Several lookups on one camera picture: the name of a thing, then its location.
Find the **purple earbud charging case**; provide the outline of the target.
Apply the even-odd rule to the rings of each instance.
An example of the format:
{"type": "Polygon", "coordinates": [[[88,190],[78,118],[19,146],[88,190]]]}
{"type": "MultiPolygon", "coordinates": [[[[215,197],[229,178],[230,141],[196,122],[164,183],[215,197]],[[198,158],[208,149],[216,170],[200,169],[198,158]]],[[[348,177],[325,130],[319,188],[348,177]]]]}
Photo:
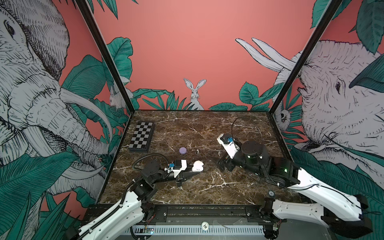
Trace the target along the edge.
{"type": "Polygon", "coordinates": [[[181,154],[181,155],[185,155],[186,153],[187,153],[187,148],[185,148],[185,147],[181,147],[181,148],[179,148],[179,153],[181,154]]]}

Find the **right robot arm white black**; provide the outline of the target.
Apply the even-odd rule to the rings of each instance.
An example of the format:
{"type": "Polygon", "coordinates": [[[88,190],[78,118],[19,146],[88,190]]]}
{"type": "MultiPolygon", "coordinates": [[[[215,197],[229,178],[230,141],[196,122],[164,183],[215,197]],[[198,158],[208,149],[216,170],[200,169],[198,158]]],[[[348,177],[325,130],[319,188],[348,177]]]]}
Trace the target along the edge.
{"type": "Polygon", "coordinates": [[[274,157],[268,153],[263,141],[239,142],[233,133],[218,136],[218,143],[226,154],[218,161],[221,171],[239,167],[259,176],[266,183],[298,192],[313,200],[312,203],[290,203],[277,200],[274,193],[265,198],[257,213],[250,218],[261,219],[265,238],[275,240],[280,224],[294,219],[318,224],[346,238],[358,239],[373,232],[373,223],[368,218],[368,200],[362,195],[348,195],[315,178],[293,161],[274,157]]]}

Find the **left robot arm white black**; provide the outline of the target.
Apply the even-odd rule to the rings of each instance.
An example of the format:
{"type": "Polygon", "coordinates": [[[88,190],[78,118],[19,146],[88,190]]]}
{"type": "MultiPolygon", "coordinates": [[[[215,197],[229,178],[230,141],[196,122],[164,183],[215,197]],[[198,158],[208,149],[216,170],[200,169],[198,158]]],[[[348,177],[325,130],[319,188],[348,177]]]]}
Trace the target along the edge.
{"type": "Polygon", "coordinates": [[[186,160],[169,163],[162,154],[148,154],[134,161],[132,168],[139,171],[137,178],[126,187],[122,198],[95,220],[79,229],[69,228],[64,240],[114,240],[145,216],[153,218],[151,198],[158,191],[156,183],[176,181],[180,187],[186,180],[204,170],[202,161],[188,164],[186,160]]]}

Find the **black white checkerboard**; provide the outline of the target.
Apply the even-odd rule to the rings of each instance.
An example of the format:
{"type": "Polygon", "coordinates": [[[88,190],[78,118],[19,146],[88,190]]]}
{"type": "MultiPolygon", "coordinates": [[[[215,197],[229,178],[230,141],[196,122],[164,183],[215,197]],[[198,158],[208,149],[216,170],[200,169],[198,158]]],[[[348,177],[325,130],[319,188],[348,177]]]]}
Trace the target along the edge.
{"type": "Polygon", "coordinates": [[[130,152],[147,153],[155,131],[155,122],[139,121],[128,145],[130,152]]]}

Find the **black mounting rail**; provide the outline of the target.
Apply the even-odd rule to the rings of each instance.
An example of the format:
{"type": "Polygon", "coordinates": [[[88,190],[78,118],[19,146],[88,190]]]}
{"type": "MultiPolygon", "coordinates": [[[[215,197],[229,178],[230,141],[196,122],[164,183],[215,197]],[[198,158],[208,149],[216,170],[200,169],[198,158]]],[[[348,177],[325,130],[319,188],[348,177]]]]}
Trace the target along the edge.
{"type": "Polygon", "coordinates": [[[245,218],[251,223],[274,222],[282,219],[295,219],[309,223],[323,225],[321,217],[317,218],[315,214],[320,213],[320,209],[310,207],[304,211],[303,216],[297,216],[296,212],[292,215],[283,214],[283,212],[273,210],[272,202],[261,205],[166,205],[145,203],[139,211],[145,214],[144,220],[152,219],[153,223],[165,223],[171,218],[245,218]]]}

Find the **poker chip on duct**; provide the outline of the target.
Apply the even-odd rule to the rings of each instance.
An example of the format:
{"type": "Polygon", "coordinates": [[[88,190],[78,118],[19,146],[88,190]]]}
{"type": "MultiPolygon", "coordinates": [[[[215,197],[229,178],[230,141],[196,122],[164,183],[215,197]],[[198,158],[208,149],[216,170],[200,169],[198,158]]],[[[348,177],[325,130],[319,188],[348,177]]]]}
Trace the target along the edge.
{"type": "Polygon", "coordinates": [[[208,231],[210,224],[208,222],[202,222],[201,227],[203,231],[208,231]]]}

